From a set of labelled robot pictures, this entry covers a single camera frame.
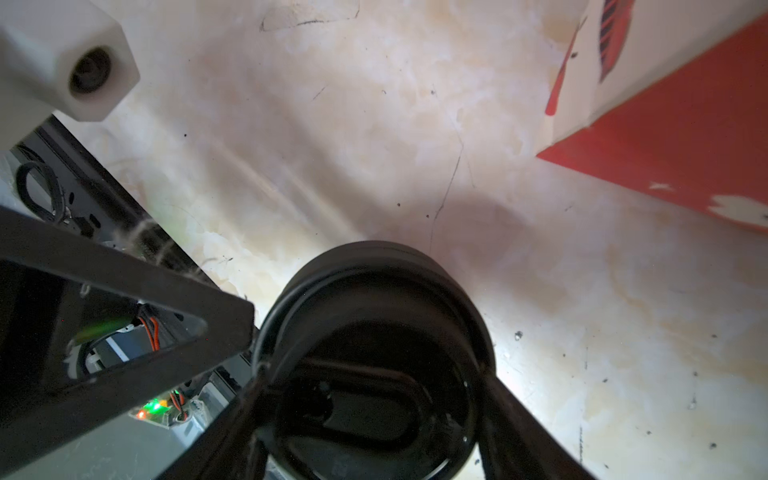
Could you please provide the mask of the black coffee cup lid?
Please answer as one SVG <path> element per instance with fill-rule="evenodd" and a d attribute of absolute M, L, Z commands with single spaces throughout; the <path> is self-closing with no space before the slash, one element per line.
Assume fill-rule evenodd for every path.
<path fill-rule="evenodd" d="M 278 393 L 260 437 L 297 479 L 449 479 L 471 456 L 490 336 L 428 255 L 387 241 L 320 254 L 269 311 L 253 359 Z"/>

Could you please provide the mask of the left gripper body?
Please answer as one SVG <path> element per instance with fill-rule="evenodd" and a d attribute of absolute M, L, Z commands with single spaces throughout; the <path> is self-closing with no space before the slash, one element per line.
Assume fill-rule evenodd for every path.
<path fill-rule="evenodd" d="M 1 212 L 1 471 L 10 474 L 250 344 L 253 305 Z"/>

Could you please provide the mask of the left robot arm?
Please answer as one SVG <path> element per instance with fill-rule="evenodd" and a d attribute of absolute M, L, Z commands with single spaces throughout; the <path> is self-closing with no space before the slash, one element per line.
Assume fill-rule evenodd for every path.
<path fill-rule="evenodd" d="M 52 112 L 95 122 L 137 84 L 121 25 L 88 1 L 1 5 L 1 145 Z M 161 351 L 70 379 L 83 306 L 104 292 L 198 320 Z M 13 210 L 1 212 L 1 471 L 14 472 L 248 346 L 254 308 L 170 270 Z"/>

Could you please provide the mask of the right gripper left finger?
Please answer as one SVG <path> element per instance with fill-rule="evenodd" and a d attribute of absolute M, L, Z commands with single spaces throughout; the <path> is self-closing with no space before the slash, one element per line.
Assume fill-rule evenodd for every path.
<path fill-rule="evenodd" d="M 263 479 L 267 448 L 258 431 L 276 417 L 281 393 L 269 386 L 260 365 L 246 387 L 161 479 Z"/>

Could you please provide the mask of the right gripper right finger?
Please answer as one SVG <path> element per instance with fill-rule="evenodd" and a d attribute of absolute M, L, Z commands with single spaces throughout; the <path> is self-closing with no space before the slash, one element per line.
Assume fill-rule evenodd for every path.
<path fill-rule="evenodd" d="M 478 445 L 487 479 L 594 479 L 490 372 L 481 404 Z"/>

